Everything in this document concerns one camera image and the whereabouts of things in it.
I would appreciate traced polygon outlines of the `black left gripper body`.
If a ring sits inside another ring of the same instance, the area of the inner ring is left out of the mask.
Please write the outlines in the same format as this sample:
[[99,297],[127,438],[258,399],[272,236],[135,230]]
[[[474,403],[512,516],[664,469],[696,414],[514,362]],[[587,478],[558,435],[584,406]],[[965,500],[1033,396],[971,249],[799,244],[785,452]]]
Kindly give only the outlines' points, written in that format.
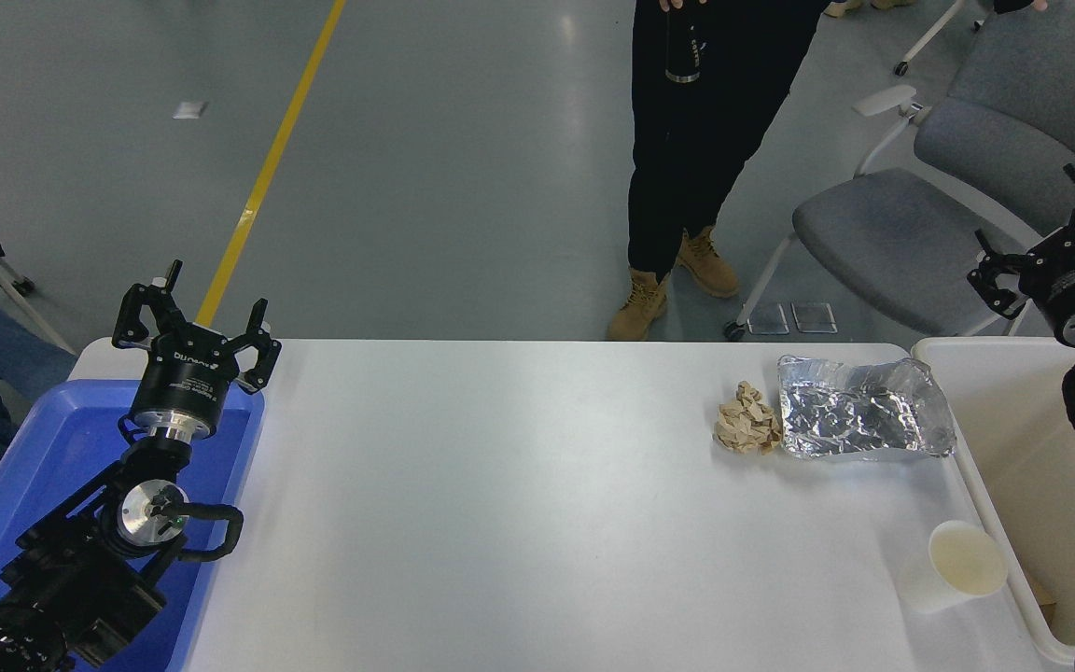
[[215,431],[230,384],[234,353],[223,333],[190,325],[154,337],[132,403],[132,421],[154,427],[172,415],[191,418],[195,431]]

